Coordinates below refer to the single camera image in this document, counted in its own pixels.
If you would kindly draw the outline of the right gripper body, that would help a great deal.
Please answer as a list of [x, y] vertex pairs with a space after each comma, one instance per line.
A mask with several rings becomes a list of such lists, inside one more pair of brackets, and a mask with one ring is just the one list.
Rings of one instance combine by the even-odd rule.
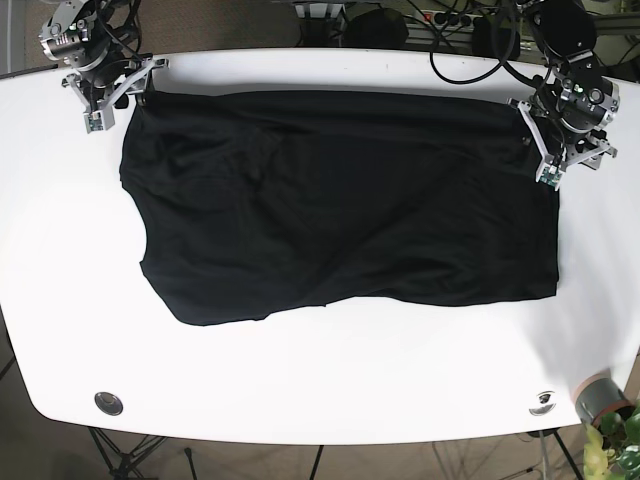
[[71, 88], [82, 103], [88, 134], [112, 128], [115, 111], [127, 109], [131, 98], [144, 106], [147, 93], [154, 90], [153, 73], [169, 67], [167, 58], [146, 54], [135, 60], [108, 50], [89, 62], [79, 53], [63, 62], [72, 72], [63, 78], [62, 87]]

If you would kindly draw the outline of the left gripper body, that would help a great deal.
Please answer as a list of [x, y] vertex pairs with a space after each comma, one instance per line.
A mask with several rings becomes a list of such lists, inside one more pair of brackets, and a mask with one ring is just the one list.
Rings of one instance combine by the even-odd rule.
[[604, 156], [617, 155], [605, 128], [615, 119], [621, 98], [619, 86], [604, 77], [542, 80], [529, 100], [511, 99], [510, 106], [524, 120], [540, 153], [535, 173], [540, 183], [557, 189], [569, 167], [581, 164], [597, 170]]

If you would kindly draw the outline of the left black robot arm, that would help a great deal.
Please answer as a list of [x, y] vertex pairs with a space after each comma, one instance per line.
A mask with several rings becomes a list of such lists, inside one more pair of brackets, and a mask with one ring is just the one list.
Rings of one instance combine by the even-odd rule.
[[[497, 63], [487, 72], [465, 80], [442, 74], [434, 55], [452, 19], [467, 13], [490, 14], [490, 52]], [[517, 40], [517, 23], [523, 21], [545, 59], [547, 73], [527, 77], [509, 63]], [[579, 1], [499, 1], [495, 5], [472, 1], [468, 7], [446, 14], [445, 23], [433, 29], [429, 62], [436, 76], [456, 86], [481, 82], [504, 69], [519, 83], [533, 89], [526, 101], [510, 99], [531, 132], [541, 161], [535, 180], [558, 189], [568, 167], [600, 167], [605, 155], [617, 149], [605, 128], [617, 115], [619, 86], [601, 73], [595, 54], [595, 21]]]

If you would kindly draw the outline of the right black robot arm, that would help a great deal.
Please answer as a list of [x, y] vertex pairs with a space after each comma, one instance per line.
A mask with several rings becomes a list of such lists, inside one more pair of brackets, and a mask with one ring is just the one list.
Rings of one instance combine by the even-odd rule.
[[139, 105], [165, 58], [141, 51], [139, 1], [60, 1], [38, 35], [43, 53], [71, 72], [61, 81], [81, 102], [88, 133], [107, 131], [115, 111]]

